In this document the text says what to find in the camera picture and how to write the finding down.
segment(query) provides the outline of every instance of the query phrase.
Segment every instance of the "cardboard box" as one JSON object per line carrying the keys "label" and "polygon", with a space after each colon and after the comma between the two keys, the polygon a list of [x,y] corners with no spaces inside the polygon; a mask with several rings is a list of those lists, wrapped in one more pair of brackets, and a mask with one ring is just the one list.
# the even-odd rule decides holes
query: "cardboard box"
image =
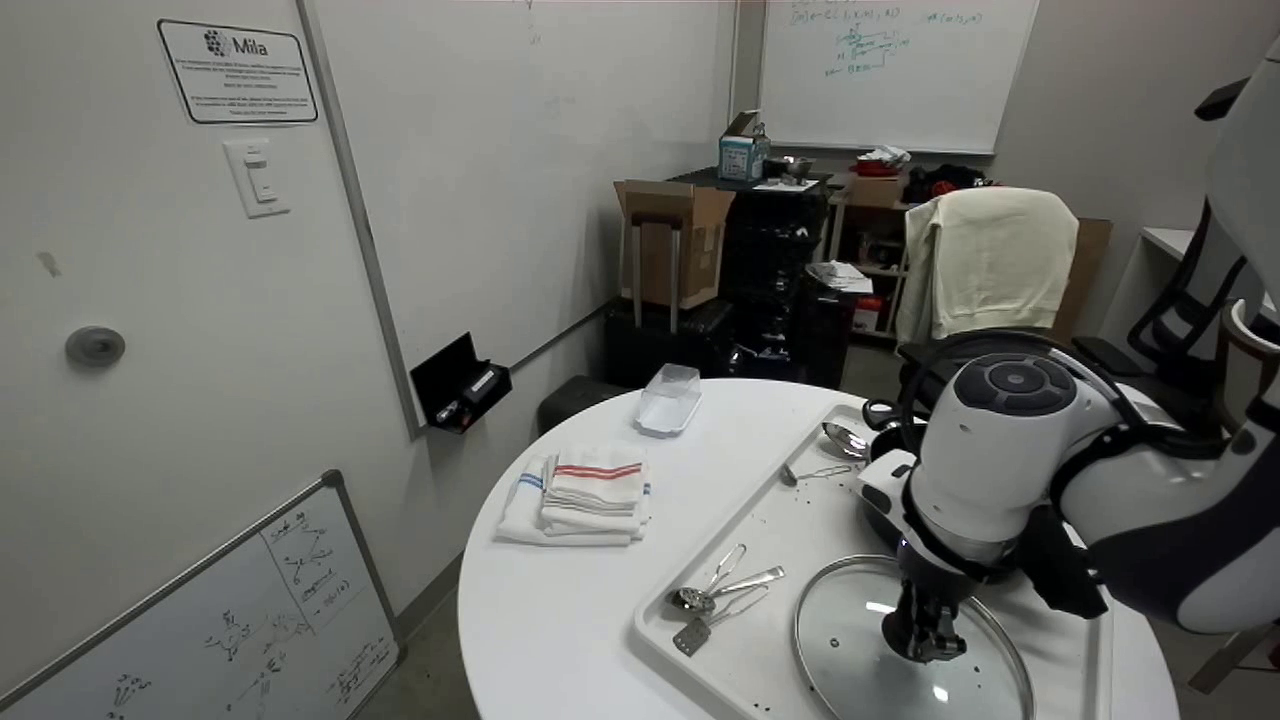
{"label": "cardboard box", "polygon": [[631,297],[635,273],[642,305],[694,310],[719,297],[725,215],[730,194],[623,182],[617,185],[617,199],[623,252],[618,297]]}
{"label": "cardboard box", "polygon": [[764,182],[767,135],[761,114],[737,114],[719,135],[719,182],[755,185]]}
{"label": "cardboard box", "polygon": [[901,209],[907,177],[850,177],[843,185],[843,203],[854,209]]}

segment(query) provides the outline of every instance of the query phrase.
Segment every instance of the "printed notice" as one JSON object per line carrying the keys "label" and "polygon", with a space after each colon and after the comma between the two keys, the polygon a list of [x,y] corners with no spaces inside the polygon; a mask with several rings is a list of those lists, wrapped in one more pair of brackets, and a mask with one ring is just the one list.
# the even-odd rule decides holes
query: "printed notice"
{"label": "printed notice", "polygon": [[317,98],[287,33],[161,22],[171,78],[197,125],[312,125]]}

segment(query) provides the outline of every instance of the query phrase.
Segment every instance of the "floor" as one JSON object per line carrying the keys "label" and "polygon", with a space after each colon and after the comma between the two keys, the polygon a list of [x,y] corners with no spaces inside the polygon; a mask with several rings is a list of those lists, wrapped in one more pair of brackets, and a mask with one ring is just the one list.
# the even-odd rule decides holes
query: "floor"
{"label": "floor", "polygon": [[[897,398],[897,362],[887,349],[854,344],[843,366],[843,390],[854,398]],[[1186,678],[1221,644],[1155,625],[1166,673],[1177,682],[1183,720],[1276,720],[1280,678],[1261,673],[1263,660],[1243,660],[1211,698],[1192,693]],[[408,637],[401,668],[375,687],[355,720],[475,720],[467,678],[457,642],[457,588]]]}

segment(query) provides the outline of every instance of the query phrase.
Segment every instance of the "table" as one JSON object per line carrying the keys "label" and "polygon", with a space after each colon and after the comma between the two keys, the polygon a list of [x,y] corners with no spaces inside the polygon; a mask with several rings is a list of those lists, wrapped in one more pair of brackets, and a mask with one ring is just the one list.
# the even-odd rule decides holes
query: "table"
{"label": "table", "polygon": [[[631,428],[635,393],[604,401],[538,435],[489,493],[460,572],[460,648],[475,708],[489,720],[523,718],[702,718],[664,678],[629,653],[631,613],[659,588],[761,479],[789,460],[843,393],[772,382],[702,382],[702,401],[679,440]],[[496,543],[496,518],[534,455],[568,444],[635,444],[652,479],[652,523],[631,549]],[[1113,718],[1177,718],[1165,658],[1142,615],[1117,610]]]}

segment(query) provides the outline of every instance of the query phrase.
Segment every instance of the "round wall knob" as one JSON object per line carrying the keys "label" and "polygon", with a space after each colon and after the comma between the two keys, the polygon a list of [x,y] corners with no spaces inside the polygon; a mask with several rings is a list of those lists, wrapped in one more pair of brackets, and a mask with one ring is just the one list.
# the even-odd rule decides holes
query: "round wall knob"
{"label": "round wall knob", "polygon": [[123,337],[113,329],[75,329],[68,337],[68,366],[82,369],[82,372],[105,372],[113,366],[121,366],[123,358]]}

